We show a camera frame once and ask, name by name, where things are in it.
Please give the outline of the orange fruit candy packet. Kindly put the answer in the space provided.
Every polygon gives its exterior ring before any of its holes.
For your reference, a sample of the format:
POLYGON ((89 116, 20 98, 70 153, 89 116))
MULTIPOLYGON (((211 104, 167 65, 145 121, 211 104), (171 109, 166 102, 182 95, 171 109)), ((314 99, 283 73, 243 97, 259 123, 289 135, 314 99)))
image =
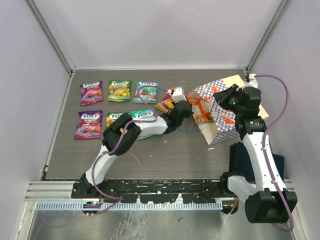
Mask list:
POLYGON ((174 108, 172 97, 164 97, 159 103, 155 105, 155 108, 163 113, 167 113, 174 108))

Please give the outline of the checkered paper bag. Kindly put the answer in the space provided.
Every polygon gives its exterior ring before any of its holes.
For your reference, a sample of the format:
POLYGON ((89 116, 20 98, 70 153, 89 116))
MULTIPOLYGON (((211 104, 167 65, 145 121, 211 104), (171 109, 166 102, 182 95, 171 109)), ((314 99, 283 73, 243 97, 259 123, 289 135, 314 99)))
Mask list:
POLYGON ((237 137, 244 138, 246 134, 264 132, 267 129, 265 120, 269 115, 261 105, 262 92, 258 88, 243 87, 245 83, 239 75, 233 75, 205 83, 188 93, 189 97, 202 98, 214 119, 214 122, 197 123, 208 145, 237 137), (214 93, 227 90, 233 84, 242 89, 240 111, 225 110, 224 104, 218 105, 213 97, 214 93))

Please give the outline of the teal mint candy packet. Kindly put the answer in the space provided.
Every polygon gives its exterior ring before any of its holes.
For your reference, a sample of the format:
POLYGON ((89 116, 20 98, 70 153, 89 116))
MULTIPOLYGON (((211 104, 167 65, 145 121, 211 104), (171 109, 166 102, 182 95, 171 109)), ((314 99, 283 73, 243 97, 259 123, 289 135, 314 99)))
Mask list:
POLYGON ((133 102, 142 104, 142 98, 148 104, 155 104, 158 91, 157 87, 159 87, 159 83, 157 82, 138 81, 136 83, 136 91, 133 102))

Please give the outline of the green yellow candy packet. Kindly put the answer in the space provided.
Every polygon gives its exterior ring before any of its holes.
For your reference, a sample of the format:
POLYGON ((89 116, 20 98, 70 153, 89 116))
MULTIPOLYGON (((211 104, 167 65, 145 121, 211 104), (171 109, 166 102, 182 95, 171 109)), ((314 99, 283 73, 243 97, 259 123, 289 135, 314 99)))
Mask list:
POLYGON ((113 79, 109 81, 109 95, 108 101, 110 102, 129 102, 130 89, 132 81, 131 80, 117 80, 113 79))

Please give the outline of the green lime candy packet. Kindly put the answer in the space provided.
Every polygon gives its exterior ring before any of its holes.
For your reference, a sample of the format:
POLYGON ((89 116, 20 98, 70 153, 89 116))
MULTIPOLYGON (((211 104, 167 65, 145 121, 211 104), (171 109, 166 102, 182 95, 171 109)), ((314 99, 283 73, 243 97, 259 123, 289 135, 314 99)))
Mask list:
POLYGON ((131 115, 130 112, 108 112, 106 114, 106 128, 108 128, 113 122, 115 122, 121 115, 128 114, 131 115))

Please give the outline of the purple candy snack packet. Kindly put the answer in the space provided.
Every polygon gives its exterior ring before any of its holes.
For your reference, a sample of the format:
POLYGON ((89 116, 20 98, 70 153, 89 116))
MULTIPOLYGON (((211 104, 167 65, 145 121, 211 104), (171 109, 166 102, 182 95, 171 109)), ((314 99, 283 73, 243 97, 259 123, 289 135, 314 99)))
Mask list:
POLYGON ((104 101, 102 81, 85 83, 80 85, 80 105, 92 105, 104 101))

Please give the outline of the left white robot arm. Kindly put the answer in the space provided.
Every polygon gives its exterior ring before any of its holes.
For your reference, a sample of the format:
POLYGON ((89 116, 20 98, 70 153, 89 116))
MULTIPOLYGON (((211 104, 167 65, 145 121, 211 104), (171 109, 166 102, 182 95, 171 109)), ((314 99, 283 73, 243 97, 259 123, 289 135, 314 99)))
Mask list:
POLYGON ((103 132, 99 154, 79 180, 81 192, 88 198, 97 197, 100 193, 99 184, 104 181, 108 169, 138 138, 172 133, 192 114, 192 105, 182 100, 174 104, 169 112, 154 118, 133 118, 127 113, 120 115, 103 132))

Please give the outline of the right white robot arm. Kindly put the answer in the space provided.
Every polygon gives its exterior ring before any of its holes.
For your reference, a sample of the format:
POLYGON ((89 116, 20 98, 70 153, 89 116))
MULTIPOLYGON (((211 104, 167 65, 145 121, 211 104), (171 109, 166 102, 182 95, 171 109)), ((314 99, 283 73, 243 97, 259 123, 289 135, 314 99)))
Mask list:
POLYGON ((225 197, 235 194, 244 203, 250 223, 294 225, 292 212, 298 202, 295 192, 288 191, 270 149, 268 129, 261 116, 261 91, 253 86, 230 88, 214 93, 216 103, 235 114, 235 128, 245 146, 252 165, 255 184, 245 177, 224 173, 227 180, 219 184, 225 197))

